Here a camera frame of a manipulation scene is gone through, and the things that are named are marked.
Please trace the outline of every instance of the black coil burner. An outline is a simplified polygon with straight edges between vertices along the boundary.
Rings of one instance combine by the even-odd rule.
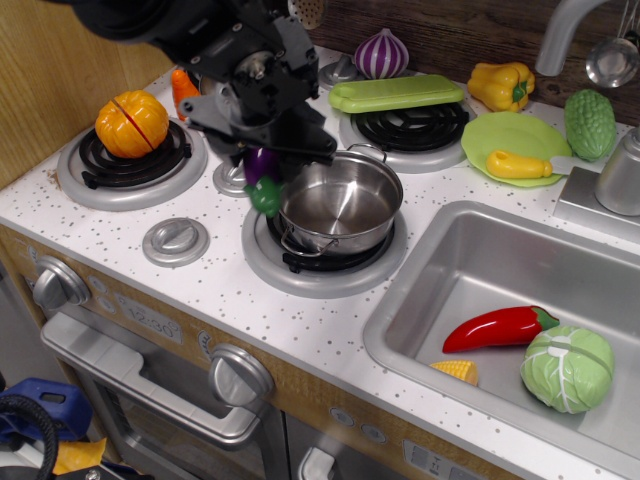
[[[352,114],[358,130],[385,151],[424,152],[457,142],[469,113],[459,103]]]
[[[87,187],[95,190],[98,187],[132,187],[160,178],[183,159],[191,157],[191,145],[187,143],[182,128],[169,122],[167,137],[158,148],[142,158],[112,155],[98,138],[95,129],[80,141],[78,152],[88,169],[82,172],[82,179]]]
[[[284,220],[280,215],[273,218],[267,218],[267,226],[269,233],[274,241],[280,244],[282,235],[287,228]],[[303,257],[290,252],[282,254],[282,261],[289,266],[289,270],[293,273],[300,273],[302,270],[312,272],[339,272],[354,267],[362,267],[369,262],[375,261],[384,252],[387,251],[395,233],[395,225],[391,226],[387,236],[378,245],[360,253],[351,255],[320,255],[318,257]],[[289,237],[288,244],[292,249],[305,251],[306,249],[298,242]]]

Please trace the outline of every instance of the green cabbage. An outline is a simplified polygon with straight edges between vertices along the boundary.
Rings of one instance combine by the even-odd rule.
[[[595,90],[580,90],[564,106],[567,142],[583,160],[606,157],[616,143],[616,119],[607,97]]]
[[[586,328],[559,326],[539,333],[520,367],[525,386],[559,412],[580,413],[602,403],[615,359],[611,345]]]

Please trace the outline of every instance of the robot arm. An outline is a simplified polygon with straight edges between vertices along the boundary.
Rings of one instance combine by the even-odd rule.
[[[95,34],[146,42],[213,80],[213,91],[180,108],[216,153],[237,165],[248,148],[281,154],[285,179],[313,161],[330,163],[336,141],[306,100],[318,96],[318,58],[301,23],[262,0],[69,0]]]

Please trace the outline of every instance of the green plate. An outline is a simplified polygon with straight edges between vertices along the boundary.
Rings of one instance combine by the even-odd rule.
[[[499,178],[485,166],[493,150],[506,150],[527,157],[549,160],[558,155],[571,156],[571,147],[562,134],[539,118],[514,112],[480,115],[467,124],[462,134],[462,148],[471,164],[488,177],[518,187],[552,185],[562,175],[547,178]]]

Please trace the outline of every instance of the pot handle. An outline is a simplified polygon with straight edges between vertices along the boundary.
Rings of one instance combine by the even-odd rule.
[[[350,151],[353,147],[369,147],[374,150],[377,150],[382,154],[382,160],[381,160],[382,163],[387,163],[387,152],[382,150],[380,147],[376,147],[375,145],[371,145],[370,143],[354,143],[349,148],[347,148],[347,151]]]
[[[329,243],[327,243],[324,247],[322,247],[322,249],[320,249],[320,251],[318,252],[315,252],[315,253],[301,252],[300,250],[291,248],[291,246],[287,243],[287,238],[289,237],[289,234],[291,233],[292,230],[293,230],[293,227],[291,225],[287,225],[287,228],[284,230],[282,237],[280,238],[280,245],[282,245],[282,247],[287,252],[293,253],[294,255],[299,255],[300,257],[307,257],[307,258],[319,257],[321,255],[324,255],[324,253],[327,250],[329,250],[329,248],[331,248],[332,246],[338,245],[338,240],[334,238]]]

